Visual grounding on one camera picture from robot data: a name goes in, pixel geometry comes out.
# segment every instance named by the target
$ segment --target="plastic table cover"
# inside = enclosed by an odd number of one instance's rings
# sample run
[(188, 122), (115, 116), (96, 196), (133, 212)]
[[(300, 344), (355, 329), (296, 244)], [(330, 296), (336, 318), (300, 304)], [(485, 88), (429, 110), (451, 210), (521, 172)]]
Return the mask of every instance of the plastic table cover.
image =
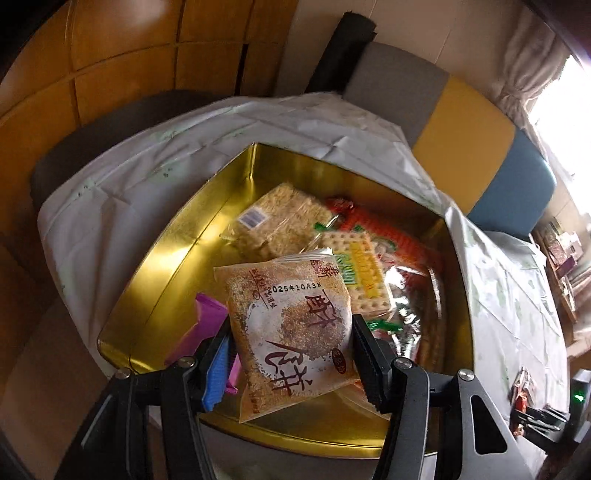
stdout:
[[(253, 142), (353, 170), (438, 213), (452, 235), (469, 299), (475, 372), (508, 420), (509, 389), (525, 365), (536, 405), (566, 410), (564, 339), (542, 257), (504, 234), (490, 237), (437, 190), (400, 127), (331, 93), (230, 98), (157, 125), (100, 155), (42, 206), (38, 227), (60, 295), (95, 361), (96, 341), (125, 284), (176, 211)], [(536, 471), (541, 450), (519, 439)]]

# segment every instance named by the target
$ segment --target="cracker package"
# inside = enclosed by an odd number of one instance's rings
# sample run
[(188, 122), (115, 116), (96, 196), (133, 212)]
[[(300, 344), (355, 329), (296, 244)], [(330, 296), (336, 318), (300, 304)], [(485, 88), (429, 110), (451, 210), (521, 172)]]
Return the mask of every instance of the cracker package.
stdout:
[(309, 252), (215, 269), (247, 381), (240, 422), (340, 388), (358, 376), (350, 299), (336, 259)]
[(391, 291), (392, 315), (372, 329), (374, 336), (387, 340), (397, 355), (439, 371), (446, 335), (439, 252), (350, 200), (332, 198), (326, 204), (339, 215), (340, 231), (369, 235)]
[(326, 231), (318, 246), (332, 249), (351, 296), (353, 314), (373, 319), (392, 311), (394, 299), (367, 233)]
[(282, 183), (263, 195), (222, 234), (249, 261), (266, 261), (303, 251), (316, 237), (314, 226), (335, 217), (314, 197)]

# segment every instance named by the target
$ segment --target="yellow cushion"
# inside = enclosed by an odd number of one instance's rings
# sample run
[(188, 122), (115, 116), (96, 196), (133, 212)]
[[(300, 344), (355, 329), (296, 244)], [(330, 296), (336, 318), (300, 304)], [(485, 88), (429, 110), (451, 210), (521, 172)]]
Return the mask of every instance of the yellow cushion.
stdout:
[(484, 96), (449, 77), (413, 153), (435, 185), (468, 213), (503, 163), (515, 126)]

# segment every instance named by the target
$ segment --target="blue cushion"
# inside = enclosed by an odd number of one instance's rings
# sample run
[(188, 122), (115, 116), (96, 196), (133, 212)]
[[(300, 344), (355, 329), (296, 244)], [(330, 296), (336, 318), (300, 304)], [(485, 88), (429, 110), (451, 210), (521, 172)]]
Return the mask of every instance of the blue cushion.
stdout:
[(544, 157), (516, 129), (507, 157), (468, 218), (482, 230), (527, 238), (555, 187), (556, 178)]

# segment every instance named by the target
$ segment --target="window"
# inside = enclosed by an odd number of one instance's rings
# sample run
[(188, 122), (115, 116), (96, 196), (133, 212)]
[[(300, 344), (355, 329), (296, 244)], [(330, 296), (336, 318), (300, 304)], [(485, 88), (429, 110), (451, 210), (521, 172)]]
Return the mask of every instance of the window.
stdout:
[(530, 121), (579, 212), (591, 212), (591, 78), (573, 57), (537, 99)]

